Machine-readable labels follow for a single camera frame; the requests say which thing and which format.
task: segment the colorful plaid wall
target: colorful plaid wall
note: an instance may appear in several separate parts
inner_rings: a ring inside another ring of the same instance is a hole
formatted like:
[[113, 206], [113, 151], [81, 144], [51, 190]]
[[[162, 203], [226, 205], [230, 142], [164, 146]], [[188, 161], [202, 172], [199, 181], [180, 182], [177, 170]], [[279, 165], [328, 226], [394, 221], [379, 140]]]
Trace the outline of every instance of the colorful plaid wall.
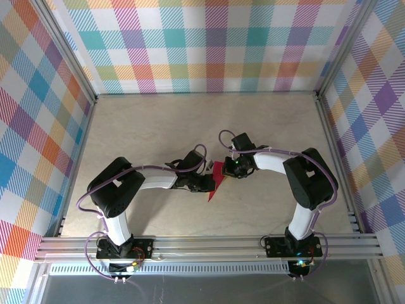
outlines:
[[21, 303], [90, 103], [28, 0], [0, 1], [0, 303]]
[[405, 303], [405, 0], [380, 0], [327, 92], [355, 200]]
[[48, 0], [99, 93], [313, 91], [361, 0]]

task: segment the black mounting plate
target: black mounting plate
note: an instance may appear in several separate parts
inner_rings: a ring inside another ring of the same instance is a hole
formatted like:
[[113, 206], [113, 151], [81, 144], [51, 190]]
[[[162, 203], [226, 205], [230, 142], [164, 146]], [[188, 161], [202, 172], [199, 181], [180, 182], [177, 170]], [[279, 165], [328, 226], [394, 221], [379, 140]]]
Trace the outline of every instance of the black mounting plate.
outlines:
[[[151, 258], [152, 257], [152, 251], [153, 251], [153, 241], [154, 239], [137, 239], [133, 238], [131, 239], [131, 243], [133, 244], [132, 248], [139, 247], [142, 249], [145, 253], [145, 258]], [[96, 259], [98, 260], [104, 260], [104, 259], [116, 259], [116, 258], [121, 258], [121, 259], [129, 259], [129, 260], [137, 260], [139, 259], [138, 251], [137, 250], [131, 250], [128, 254], [125, 256], [119, 256], [116, 254], [116, 250], [114, 249], [113, 245], [107, 240], [107, 239], [100, 239], [98, 242], [98, 250], [96, 253]]]
[[268, 258], [311, 258], [312, 253], [310, 252], [309, 247], [312, 247], [314, 257], [322, 257], [323, 255], [320, 240], [315, 236], [309, 240], [308, 246], [303, 248], [301, 251], [295, 252], [295, 254], [288, 251], [288, 248], [284, 242], [284, 237], [266, 237], [264, 240], [266, 256]]

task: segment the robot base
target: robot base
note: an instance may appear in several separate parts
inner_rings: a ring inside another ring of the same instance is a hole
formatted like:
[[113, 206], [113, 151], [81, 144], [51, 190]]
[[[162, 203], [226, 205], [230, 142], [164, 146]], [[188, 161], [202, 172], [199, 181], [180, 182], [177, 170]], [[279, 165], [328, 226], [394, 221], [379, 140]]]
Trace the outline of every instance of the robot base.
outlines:
[[265, 238], [266, 256], [268, 258], [312, 258], [322, 257], [321, 243], [318, 237], [311, 237], [305, 246], [291, 252], [285, 244], [284, 237], [266, 237]]
[[110, 260], [114, 258], [122, 258], [129, 260], [151, 258], [153, 252], [153, 239], [136, 239], [131, 237], [128, 241], [121, 246], [115, 245], [109, 238], [101, 238], [97, 242], [96, 259]]

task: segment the purple cable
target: purple cable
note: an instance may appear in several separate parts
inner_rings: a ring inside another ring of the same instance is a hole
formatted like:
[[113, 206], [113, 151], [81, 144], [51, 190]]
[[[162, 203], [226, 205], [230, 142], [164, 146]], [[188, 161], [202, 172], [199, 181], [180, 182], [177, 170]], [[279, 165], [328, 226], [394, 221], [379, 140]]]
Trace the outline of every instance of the purple cable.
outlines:
[[328, 179], [330, 185], [332, 186], [333, 189], [333, 198], [328, 202], [325, 203], [323, 205], [320, 205], [318, 207], [318, 212], [315, 214], [314, 218], [312, 219], [311, 225], [310, 225], [310, 229], [313, 230], [316, 220], [318, 220], [319, 217], [319, 213], [321, 212], [322, 209], [324, 209], [327, 206], [332, 205], [333, 203], [336, 202], [337, 199], [337, 188], [335, 185], [335, 182], [333, 181], [332, 177], [330, 176], [330, 174], [314, 159], [312, 159], [311, 157], [299, 153], [299, 152], [293, 152], [293, 151], [286, 151], [286, 150], [278, 150], [278, 149], [272, 149], [272, 148], [267, 148], [267, 149], [255, 149], [255, 150], [247, 150], [247, 151], [238, 151], [238, 150], [233, 150], [231, 148], [229, 148], [226, 144], [223, 143], [223, 141], [221, 140], [221, 135], [226, 132], [226, 133], [230, 133], [231, 135], [233, 135], [235, 137], [235, 134], [232, 131], [229, 130], [222, 130], [219, 135], [218, 135], [218, 139], [221, 143], [222, 146], [225, 147], [225, 149], [227, 149], [230, 152], [234, 152], [234, 153], [239, 153], [239, 154], [247, 154], [247, 153], [257, 153], [257, 152], [271, 152], [271, 153], [276, 153], [276, 154], [283, 154], [283, 155], [294, 155], [294, 156], [301, 156], [303, 158], [305, 158], [306, 160], [308, 160], [309, 162], [313, 163], [314, 165], [316, 165], [318, 167], [318, 169], [321, 170], [321, 172], [326, 176], [326, 178]]
[[103, 220], [104, 229], [108, 232], [107, 225], [106, 225], [106, 221], [105, 221], [105, 219], [104, 219], [104, 215], [103, 215], [101, 212], [99, 212], [99, 211], [97, 211], [97, 210], [93, 210], [93, 209], [86, 209], [86, 208], [83, 208], [83, 207], [80, 206], [80, 204], [83, 202], [83, 200], [84, 200], [86, 197], [88, 197], [89, 195], [92, 195], [92, 194], [95, 193], [96, 191], [100, 190], [102, 187], [108, 185], [110, 182], [113, 182], [114, 180], [119, 179], [121, 176], [124, 176], [125, 174], [128, 174], [128, 173], [130, 173], [130, 172], [132, 172], [132, 171], [135, 171], [135, 170], [157, 169], [157, 170], [164, 170], [164, 171], [171, 171], [171, 172], [184, 173], [184, 172], [190, 172], [190, 171], [193, 171], [193, 170], [195, 170], [195, 169], [198, 169], [198, 168], [201, 167], [201, 165], [206, 161], [206, 157], [207, 157], [207, 148], [205, 147], [205, 145], [203, 145], [203, 144], [197, 144], [197, 145], [194, 147], [194, 150], [197, 149], [198, 147], [202, 147], [202, 148], [204, 149], [204, 157], [203, 157], [203, 159], [199, 162], [198, 165], [196, 165], [196, 166], [194, 166], [194, 167], [192, 167], [192, 168], [178, 170], [178, 169], [172, 169], [172, 168], [161, 167], [161, 166], [155, 166], [155, 165], [146, 165], [146, 166], [138, 166], [138, 167], [126, 169], [126, 170], [120, 172], [119, 174], [113, 176], [112, 178], [106, 180], [105, 182], [102, 182], [100, 185], [94, 187], [94, 188], [91, 189], [89, 192], [83, 194], [82, 197], [78, 199], [78, 201], [77, 201], [77, 203], [76, 203], [76, 207], [77, 207], [80, 211], [83, 211], [83, 212], [91, 212], [91, 213], [95, 213], [95, 214], [97, 214], [98, 216], [100, 216], [100, 217], [102, 218], [102, 220]]
[[[101, 231], [97, 231], [97, 232], [92, 233], [92, 234], [86, 239], [86, 242], [85, 242], [85, 244], [84, 244], [84, 255], [85, 255], [86, 260], [88, 261], [90, 267], [91, 267], [95, 272], [97, 272], [97, 273], [98, 273], [100, 276], [102, 276], [103, 278], [115, 282], [115, 279], [114, 279], [113, 277], [110, 277], [109, 275], [103, 274], [100, 270], [98, 270], [98, 269], [96, 268], [96, 266], [94, 266], [94, 264], [93, 264], [93, 263], [91, 262], [91, 260], [90, 260], [89, 254], [87, 253], [87, 246], [89, 245], [90, 239], [91, 239], [92, 237], [98, 235], [98, 234], [101, 234], [101, 236], [105, 236], [105, 235], [106, 235], [105, 233], [103, 233], [103, 232], [101, 232]], [[137, 283], [132, 282], [132, 281], [129, 281], [129, 280], [125, 280], [125, 282], [128, 282], [128, 283], [130, 283], [131, 285], [134, 285], [134, 286], [140, 291], [140, 293], [142, 294], [142, 297], [144, 298], [145, 303], [147, 303], [146, 294], [145, 294], [145, 292], [142, 290], [142, 288], [141, 288]]]

